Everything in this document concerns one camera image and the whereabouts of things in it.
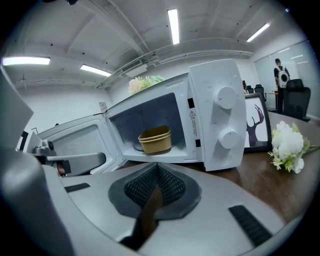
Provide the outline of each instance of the ceiling light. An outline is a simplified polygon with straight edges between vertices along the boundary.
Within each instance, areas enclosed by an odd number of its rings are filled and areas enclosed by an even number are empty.
[[[44,57],[5,57],[2,59],[4,66],[18,65],[18,64],[40,64],[48,65],[50,58]]]
[[[259,36],[264,30],[266,30],[270,26],[269,23],[264,24],[257,32],[255,32],[252,36],[249,37],[247,42],[251,42],[253,39],[255,39],[257,36]]]
[[[289,50],[289,49],[290,49],[290,47],[289,47],[289,48],[287,48],[287,49],[284,49],[284,50],[278,51],[278,54],[279,54],[279,53],[282,53],[282,52],[284,52],[284,51],[286,51],[286,50]]]
[[[106,77],[110,77],[111,74],[108,73],[108,72],[105,72],[103,70],[100,70],[100,69],[97,69],[97,68],[94,68],[94,67],[91,67],[91,66],[87,66],[87,65],[82,65],[81,70],[86,70],[86,71],[90,71],[90,72],[93,72],[93,73],[97,73],[97,74],[100,74],[100,75],[103,75],[103,76],[106,76]]]
[[[171,27],[171,34],[172,34],[172,42],[173,44],[180,43],[179,37],[179,21],[178,21],[178,10],[168,10],[170,27]]]
[[[299,56],[295,56],[295,57],[292,57],[291,60],[295,59],[295,58],[299,58],[299,57],[302,57],[303,55],[299,55]]]

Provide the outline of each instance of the white microwave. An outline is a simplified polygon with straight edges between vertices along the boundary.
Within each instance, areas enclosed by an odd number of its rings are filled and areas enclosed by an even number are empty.
[[[110,172],[127,160],[203,162],[207,171],[240,165],[246,137],[242,80],[233,59],[191,66],[189,72],[151,86],[109,108],[38,134],[57,156],[103,153],[91,174]],[[139,135],[168,126],[170,150],[145,154]]]

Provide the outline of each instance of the ceiling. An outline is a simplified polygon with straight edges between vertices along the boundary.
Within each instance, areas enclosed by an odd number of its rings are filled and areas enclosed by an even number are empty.
[[[176,45],[170,9],[178,10],[180,43]],[[48,66],[6,66],[18,88],[57,84],[107,88],[126,76],[121,67],[136,59],[159,65],[186,55],[248,58],[257,45],[246,40],[283,12],[283,6],[271,0],[40,2],[12,32],[1,57],[50,57]],[[112,76],[80,70],[82,64]]]

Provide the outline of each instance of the deer antler picture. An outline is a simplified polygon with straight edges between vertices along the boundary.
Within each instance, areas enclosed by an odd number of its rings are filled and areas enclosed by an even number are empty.
[[[248,132],[249,135],[249,145],[250,147],[254,147],[257,144],[257,136],[256,136],[256,128],[257,125],[262,124],[265,120],[265,117],[261,111],[261,108],[258,107],[256,104],[254,104],[256,111],[258,112],[259,115],[259,121],[256,122],[255,119],[252,117],[253,120],[253,126],[249,126],[248,122],[246,122],[246,131]]]

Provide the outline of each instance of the black chair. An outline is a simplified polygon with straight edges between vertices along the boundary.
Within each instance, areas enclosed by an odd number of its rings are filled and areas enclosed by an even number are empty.
[[[285,116],[309,122],[306,117],[311,90],[304,87],[301,79],[289,80],[283,91],[283,112]]]
[[[254,91],[256,93],[262,93],[264,101],[267,101],[267,94],[265,93],[265,88],[263,88],[261,84],[256,84],[255,88],[254,88]]]
[[[248,86],[246,87],[246,90],[248,91],[249,94],[253,94],[253,93],[254,93],[254,89],[251,88],[251,85],[248,85]]]

